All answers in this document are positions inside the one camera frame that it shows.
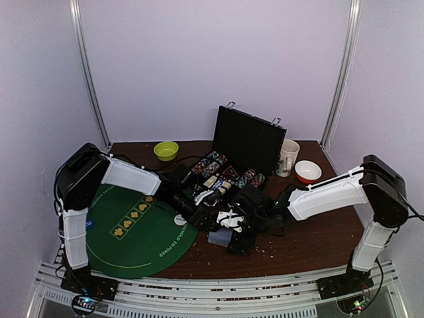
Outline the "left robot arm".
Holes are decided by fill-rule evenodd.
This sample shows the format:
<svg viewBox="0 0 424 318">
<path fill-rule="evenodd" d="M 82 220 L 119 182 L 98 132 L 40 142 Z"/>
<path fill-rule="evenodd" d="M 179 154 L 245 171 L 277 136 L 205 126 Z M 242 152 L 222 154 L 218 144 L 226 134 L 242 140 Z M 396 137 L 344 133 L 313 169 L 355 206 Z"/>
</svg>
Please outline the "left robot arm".
<svg viewBox="0 0 424 318">
<path fill-rule="evenodd" d="M 203 220 L 209 202 L 220 195 L 217 189 L 207 189 L 190 199 L 182 191 L 181 180 L 172 180 L 156 170 L 125 162 L 102 152 L 90 142 L 84 144 L 58 168 L 54 180 L 54 208 L 64 244 L 64 266 L 70 284 L 81 294 L 89 294 L 95 289 L 86 250 L 85 224 L 102 184 L 153 195 L 194 226 Z"/>
</svg>

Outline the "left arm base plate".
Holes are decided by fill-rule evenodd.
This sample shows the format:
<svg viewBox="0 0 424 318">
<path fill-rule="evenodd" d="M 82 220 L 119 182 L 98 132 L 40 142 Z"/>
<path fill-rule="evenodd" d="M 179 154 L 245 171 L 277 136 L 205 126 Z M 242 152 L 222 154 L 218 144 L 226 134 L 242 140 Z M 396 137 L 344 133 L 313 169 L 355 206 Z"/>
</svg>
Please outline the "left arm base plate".
<svg viewBox="0 0 424 318">
<path fill-rule="evenodd" d="M 114 279 L 90 276 L 86 281 L 65 277 L 62 279 L 60 287 L 63 290 L 88 295 L 100 300 L 113 301 L 115 299 L 118 285 L 119 282 Z"/>
</svg>

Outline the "blue small blind button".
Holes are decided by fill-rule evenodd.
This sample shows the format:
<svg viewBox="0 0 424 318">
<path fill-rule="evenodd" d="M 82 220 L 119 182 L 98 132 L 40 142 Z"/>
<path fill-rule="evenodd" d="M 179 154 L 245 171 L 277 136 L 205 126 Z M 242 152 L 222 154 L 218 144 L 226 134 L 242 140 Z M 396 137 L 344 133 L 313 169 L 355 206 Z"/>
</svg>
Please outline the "blue small blind button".
<svg viewBox="0 0 424 318">
<path fill-rule="evenodd" d="M 85 228 L 86 228 L 87 230 L 92 229 L 92 228 L 94 227 L 94 225 L 95 225 L 95 222 L 94 222 L 94 220 L 92 220 L 92 219 L 88 219 L 88 220 L 85 222 Z"/>
</svg>

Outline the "white dealer button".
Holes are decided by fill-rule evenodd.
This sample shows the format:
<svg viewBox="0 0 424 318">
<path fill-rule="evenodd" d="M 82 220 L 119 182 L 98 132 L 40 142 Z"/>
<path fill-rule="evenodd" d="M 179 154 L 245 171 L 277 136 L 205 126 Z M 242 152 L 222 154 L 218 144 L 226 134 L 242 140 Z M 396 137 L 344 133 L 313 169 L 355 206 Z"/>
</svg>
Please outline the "white dealer button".
<svg viewBox="0 0 424 318">
<path fill-rule="evenodd" d="M 184 226 L 186 224 L 186 220 L 180 214 L 174 217 L 174 222 L 178 226 Z"/>
</svg>

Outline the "black poker chip case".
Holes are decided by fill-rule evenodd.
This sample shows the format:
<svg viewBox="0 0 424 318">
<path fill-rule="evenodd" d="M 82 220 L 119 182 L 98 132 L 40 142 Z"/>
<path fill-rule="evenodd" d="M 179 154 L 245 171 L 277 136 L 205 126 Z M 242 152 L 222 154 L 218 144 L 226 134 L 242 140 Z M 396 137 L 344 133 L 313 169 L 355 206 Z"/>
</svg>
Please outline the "black poker chip case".
<svg viewBox="0 0 424 318">
<path fill-rule="evenodd" d="M 211 176 L 204 178 L 201 173 L 195 175 L 192 183 L 188 186 L 194 189 L 196 195 L 203 191 L 210 191 L 211 193 L 205 198 L 205 202 L 210 205 L 218 201 L 230 202 L 241 190 L 235 185 L 236 181 L 250 169 L 257 174 L 265 175 L 266 179 L 259 187 L 259 189 L 263 189 L 278 163 L 280 149 L 286 136 L 286 129 L 280 125 L 280 117 L 266 121 L 239 111 L 233 105 L 234 103 L 230 102 L 218 109 L 210 152 L 216 151 L 219 156 L 227 157 L 227 162 L 212 176 L 222 177 L 222 172 L 232 166 L 237 170 L 239 177 L 237 179 L 229 178 L 234 181 L 234 184 L 224 194 L 219 190 L 207 189 L 203 183 Z"/>
</svg>

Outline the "grey playing card deck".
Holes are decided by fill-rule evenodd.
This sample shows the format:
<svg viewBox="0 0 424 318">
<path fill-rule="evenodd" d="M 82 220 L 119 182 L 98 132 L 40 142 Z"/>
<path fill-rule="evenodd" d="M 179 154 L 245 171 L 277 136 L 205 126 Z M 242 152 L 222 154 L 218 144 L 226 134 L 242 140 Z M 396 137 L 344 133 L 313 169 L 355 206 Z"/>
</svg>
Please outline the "grey playing card deck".
<svg viewBox="0 0 424 318">
<path fill-rule="evenodd" d="M 210 232 L 207 242 L 217 246 L 228 247 L 232 239 L 233 231 L 230 229 L 219 229 L 216 232 Z"/>
</svg>

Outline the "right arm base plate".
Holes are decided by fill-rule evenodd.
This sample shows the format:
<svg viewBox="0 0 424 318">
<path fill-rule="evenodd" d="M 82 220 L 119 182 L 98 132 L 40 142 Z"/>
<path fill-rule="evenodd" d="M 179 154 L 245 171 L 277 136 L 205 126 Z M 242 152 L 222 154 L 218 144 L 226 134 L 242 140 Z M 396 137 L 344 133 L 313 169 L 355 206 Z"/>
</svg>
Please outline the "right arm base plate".
<svg viewBox="0 0 424 318">
<path fill-rule="evenodd" d="M 371 288 L 373 286 L 374 282 L 370 276 L 341 274 L 317 280 L 317 289 L 321 299 L 361 292 L 363 288 Z"/>
</svg>

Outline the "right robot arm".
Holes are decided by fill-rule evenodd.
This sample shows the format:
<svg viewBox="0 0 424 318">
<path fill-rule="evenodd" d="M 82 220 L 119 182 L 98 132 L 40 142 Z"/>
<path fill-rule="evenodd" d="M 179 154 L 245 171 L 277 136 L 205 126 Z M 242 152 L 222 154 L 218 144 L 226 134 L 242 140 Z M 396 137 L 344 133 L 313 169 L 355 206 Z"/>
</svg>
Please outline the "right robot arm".
<svg viewBox="0 0 424 318">
<path fill-rule="evenodd" d="M 217 223 L 240 233 L 281 227 L 291 215 L 296 221 L 353 205 L 370 204 L 374 214 L 360 242 L 350 255 L 346 272 L 320 279 L 319 284 L 339 284 L 344 292 L 372 285 L 370 271 L 396 229 L 409 216 L 404 179 L 375 155 L 361 165 L 329 180 L 300 187 L 288 185 L 277 199 L 270 199 L 253 185 L 241 189 L 228 213 Z"/>
</svg>

